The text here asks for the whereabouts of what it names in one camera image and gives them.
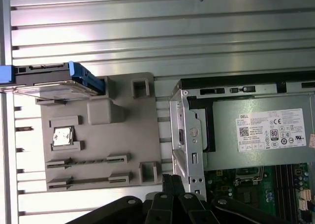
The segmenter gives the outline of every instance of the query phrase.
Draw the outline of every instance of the barcode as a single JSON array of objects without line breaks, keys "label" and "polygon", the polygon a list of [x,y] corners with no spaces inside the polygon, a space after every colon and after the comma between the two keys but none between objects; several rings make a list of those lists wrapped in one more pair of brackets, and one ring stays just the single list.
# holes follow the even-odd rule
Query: barcode
[{"label": "barcode", "polygon": [[249,136],[249,135],[250,135],[250,132],[249,132],[248,127],[241,127],[240,128],[240,136],[241,137]]}]

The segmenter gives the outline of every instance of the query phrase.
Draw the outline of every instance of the blue latch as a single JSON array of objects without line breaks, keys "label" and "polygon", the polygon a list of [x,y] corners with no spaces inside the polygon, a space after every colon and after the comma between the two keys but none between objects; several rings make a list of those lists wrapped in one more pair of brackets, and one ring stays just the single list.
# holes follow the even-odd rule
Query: blue latch
[{"label": "blue latch", "polygon": [[71,77],[78,77],[82,79],[84,86],[92,85],[102,93],[105,93],[105,82],[104,80],[96,78],[80,63],[69,62],[69,70]]},{"label": "blue latch", "polygon": [[13,66],[0,65],[0,84],[13,83]]}]

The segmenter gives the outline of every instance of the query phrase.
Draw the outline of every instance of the corrugated metal panel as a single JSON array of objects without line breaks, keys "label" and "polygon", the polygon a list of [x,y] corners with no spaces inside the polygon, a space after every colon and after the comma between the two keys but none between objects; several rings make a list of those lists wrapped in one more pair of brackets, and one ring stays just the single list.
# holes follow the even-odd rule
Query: corrugated metal panel
[{"label": "corrugated metal panel", "polygon": [[[11,6],[14,65],[78,61],[96,75],[154,74],[164,171],[172,169],[166,100],[179,78],[315,65],[314,0],[11,0]],[[17,153],[24,171],[17,177],[24,192],[20,223],[64,223],[127,193],[160,189],[46,193],[40,110],[32,99],[16,97],[15,105],[22,107],[16,125],[34,129],[16,133],[24,150]]]}]

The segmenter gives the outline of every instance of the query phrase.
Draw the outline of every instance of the white label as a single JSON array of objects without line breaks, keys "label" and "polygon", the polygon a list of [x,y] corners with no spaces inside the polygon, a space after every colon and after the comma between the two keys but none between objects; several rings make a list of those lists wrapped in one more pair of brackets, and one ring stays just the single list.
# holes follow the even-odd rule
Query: white label
[{"label": "white label", "polygon": [[239,152],[306,146],[301,108],[242,114],[236,128]]}]

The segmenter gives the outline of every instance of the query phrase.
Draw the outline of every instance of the hard drive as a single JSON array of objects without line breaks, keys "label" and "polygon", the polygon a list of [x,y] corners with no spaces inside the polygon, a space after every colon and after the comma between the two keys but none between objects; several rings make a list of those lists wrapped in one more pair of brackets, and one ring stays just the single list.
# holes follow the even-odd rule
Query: hard drive
[{"label": "hard drive", "polygon": [[15,93],[33,96],[41,100],[78,100],[99,94],[73,80],[35,84],[32,87],[17,87]]},{"label": "hard drive", "polygon": [[0,91],[42,100],[78,100],[105,94],[105,82],[79,63],[2,66]]}]

